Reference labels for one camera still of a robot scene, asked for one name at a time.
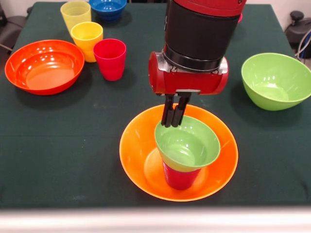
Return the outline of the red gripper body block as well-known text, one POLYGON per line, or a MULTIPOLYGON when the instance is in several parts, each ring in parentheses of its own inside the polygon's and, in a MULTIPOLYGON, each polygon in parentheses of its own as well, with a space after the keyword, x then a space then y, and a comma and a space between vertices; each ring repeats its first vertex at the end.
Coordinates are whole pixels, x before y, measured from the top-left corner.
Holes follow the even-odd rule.
POLYGON ((148 63, 151 89, 156 94, 181 92, 199 95, 216 95, 224 89, 229 77, 229 65, 223 58, 220 67, 213 72, 193 73, 170 65, 161 52, 151 52, 148 63))

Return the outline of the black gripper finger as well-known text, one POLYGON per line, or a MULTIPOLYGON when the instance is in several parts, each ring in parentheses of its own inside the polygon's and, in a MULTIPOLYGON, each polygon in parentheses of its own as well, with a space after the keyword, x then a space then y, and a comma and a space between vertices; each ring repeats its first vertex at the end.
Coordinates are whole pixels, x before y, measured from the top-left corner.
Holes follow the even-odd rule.
POLYGON ((178 127, 179 125, 181 125, 186 106, 191 97, 191 93, 180 92, 178 93, 178 96, 180 97, 179 102, 178 102, 178 105, 174 109, 173 119, 171 122, 171 125, 173 127, 178 127))
POLYGON ((172 124, 173 115, 174 115, 173 100, 174 100, 174 95, 165 94, 165 104, 164 104, 164 110, 162 114, 161 125, 165 126, 166 128, 170 127, 172 124))

